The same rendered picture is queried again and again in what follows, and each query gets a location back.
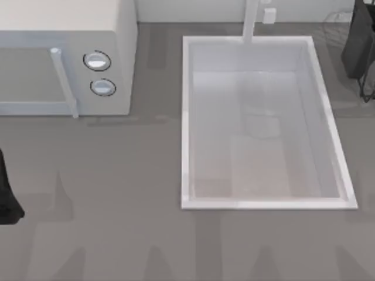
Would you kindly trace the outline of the white sink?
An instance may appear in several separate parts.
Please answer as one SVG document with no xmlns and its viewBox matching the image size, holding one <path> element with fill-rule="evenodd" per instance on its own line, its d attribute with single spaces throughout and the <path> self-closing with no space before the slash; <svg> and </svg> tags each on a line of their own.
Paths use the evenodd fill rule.
<svg viewBox="0 0 375 281">
<path fill-rule="evenodd" d="M 182 53 L 182 209 L 358 209 L 313 38 L 185 36 Z"/>
</svg>

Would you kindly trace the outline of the pale microwave oven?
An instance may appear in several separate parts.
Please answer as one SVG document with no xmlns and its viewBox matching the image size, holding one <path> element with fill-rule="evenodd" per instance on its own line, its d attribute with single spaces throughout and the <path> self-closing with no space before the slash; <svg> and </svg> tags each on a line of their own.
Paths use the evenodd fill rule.
<svg viewBox="0 0 375 281">
<path fill-rule="evenodd" d="M 0 116 L 72 116 L 49 50 L 62 59 L 79 116 L 127 115 L 137 50 L 134 0 L 0 0 Z M 83 56 L 111 58 L 93 71 Z M 100 97 L 90 83 L 109 79 L 115 94 Z"/>
</svg>

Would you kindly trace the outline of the small microwave knob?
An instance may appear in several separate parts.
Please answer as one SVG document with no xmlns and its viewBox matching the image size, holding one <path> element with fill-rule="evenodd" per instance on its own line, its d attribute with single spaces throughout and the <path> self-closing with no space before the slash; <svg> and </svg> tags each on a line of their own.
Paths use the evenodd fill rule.
<svg viewBox="0 0 375 281">
<path fill-rule="evenodd" d="M 109 79 L 99 79 L 90 83 L 90 90 L 97 96 L 109 97 L 115 94 L 117 87 Z"/>
</svg>

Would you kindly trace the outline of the large microwave knob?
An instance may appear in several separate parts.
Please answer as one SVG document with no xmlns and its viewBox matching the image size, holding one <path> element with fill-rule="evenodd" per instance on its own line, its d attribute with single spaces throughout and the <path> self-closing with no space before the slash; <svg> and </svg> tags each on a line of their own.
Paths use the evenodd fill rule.
<svg viewBox="0 0 375 281">
<path fill-rule="evenodd" d="M 111 58 L 104 52 L 95 50 L 83 56 L 84 65 L 93 71 L 106 71 L 111 67 Z"/>
</svg>

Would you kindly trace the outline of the tall white tap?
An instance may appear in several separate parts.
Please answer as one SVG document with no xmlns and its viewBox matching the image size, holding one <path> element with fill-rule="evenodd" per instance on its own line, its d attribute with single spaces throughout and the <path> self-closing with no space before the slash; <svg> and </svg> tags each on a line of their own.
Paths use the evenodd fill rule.
<svg viewBox="0 0 375 281">
<path fill-rule="evenodd" d="M 250 44 L 253 39 L 259 2 L 260 0 L 246 0 L 242 34 L 244 44 Z"/>
</svg>

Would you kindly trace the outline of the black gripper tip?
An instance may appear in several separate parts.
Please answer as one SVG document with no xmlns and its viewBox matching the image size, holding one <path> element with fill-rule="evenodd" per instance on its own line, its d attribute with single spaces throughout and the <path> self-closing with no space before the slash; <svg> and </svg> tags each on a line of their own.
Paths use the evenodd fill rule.
<svg viewBox="0 0 375 281">
<path fill-rule="evenodd" d="M 0 149 L 0 225 L 15 225 L 24 216 L 25 210 L 11 189 L 4 154 Z"/>
</svg>

